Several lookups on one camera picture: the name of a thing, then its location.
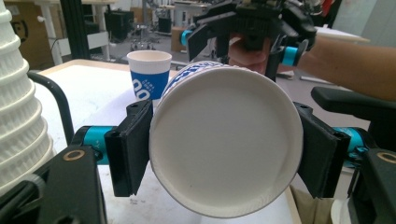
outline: person's hand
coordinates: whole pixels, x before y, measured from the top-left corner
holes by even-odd
[[[264,41],[262,50],[247,50],[244,47],[244,37],[242,35],[232,35],[232,38],[238,40],[233,42],[228,50],[228,56],[230,58],[229,65],[246,67],[263,74],[266,65],[265,60],[270,48],[270,41]]]

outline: person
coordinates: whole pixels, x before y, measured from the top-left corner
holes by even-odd
[[[263,73],[269,52],[269,41],[263,49],[247,51],[244,39],[231,44],[229,64]],[[317,36],[297,68],[347,89],[375,98],[396,101],[396,48],[363,46]],[[279,66],[279,72],[292,67]]]

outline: blue joint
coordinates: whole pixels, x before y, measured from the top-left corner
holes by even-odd
[[[103,158],[97,162],[99,165],[108,165],[105,134],[112,130],[113,126],[91,126],[85,133],[84,146],[92,146],[93,149],[102,153]]]
[[[192,33],[191,30],[185,30],[185,31],[183,31],[183,33],[181,33],[180,43],[181,43],[183,46],[187,46],[187,37],[188,37],[188,35],[191,34],[191,33]]]
[[[363,139],[361,135],[353,128],[334,128],[336,131],[346,133],[350,136],[349,146],[347,152],[352,152],[355,147],[364,147]]]
[[[294,61],[297,57],[297,50],[298,49],[295,47],[286,47],[282,63],[288,66],[294,66]]]

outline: cardboard box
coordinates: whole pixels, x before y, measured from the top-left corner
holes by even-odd
[[[131,11],[134,13],[134,22],[143,22],[143,8],[131,7]],[[147,7],[147,22],[152,22],[152,9]]]
[[[42,16],[41,9],[33,2],[5,2],[12,13],[11,25],[21,39],[20,52],[29,63],[30,69],[43,70],[54,65],[47,31],[44,22],[39,22],[37,16]]]
[[[172,27],[172,41],[171,41],[171,50],[175,52],[181,52],[182,50],[186,50],[186,47],[180,43],[180,35],[183,31],[186,30],[185,27]]]

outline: blue logo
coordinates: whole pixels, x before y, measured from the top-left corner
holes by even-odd
[[[131,71],[132,83],[134,84],[134,94],[138,101],[157,100],[163,94],[169,79],[169,71],[160,74],[140,74]]]
[[[180,70],[180,72],[175,76],[175,78],[171,82],[169,82],[163,93],[166,93],[170,88],[176,85],[176,83],[178,83],[180,80],[183,80],[184,78],[188,77],[191,74],[194,74],[202,70],[206,70],[208,68],[221,67],[221,66],[224,66],[224,64],[215,63],[215,62],[194,63],[191,66],[187,67],[185,70]]]

